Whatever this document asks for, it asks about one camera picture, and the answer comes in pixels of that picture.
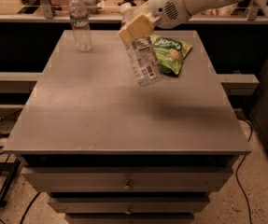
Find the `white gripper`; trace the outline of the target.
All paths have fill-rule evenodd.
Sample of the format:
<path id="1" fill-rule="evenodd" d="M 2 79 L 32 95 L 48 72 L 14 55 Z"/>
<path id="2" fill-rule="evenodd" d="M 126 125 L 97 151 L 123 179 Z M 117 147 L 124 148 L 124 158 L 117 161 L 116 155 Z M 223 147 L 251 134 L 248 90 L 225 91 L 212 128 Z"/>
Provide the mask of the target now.
<path id="1" fill-rule="evenodd" d="M 191 18 L 185 0 L 149 0 L 148 7 L 153 15 L 142 13 L 120 28 L 118 35 L 123 42 L 151 35 L 155 25 L 172 29 Z"/>

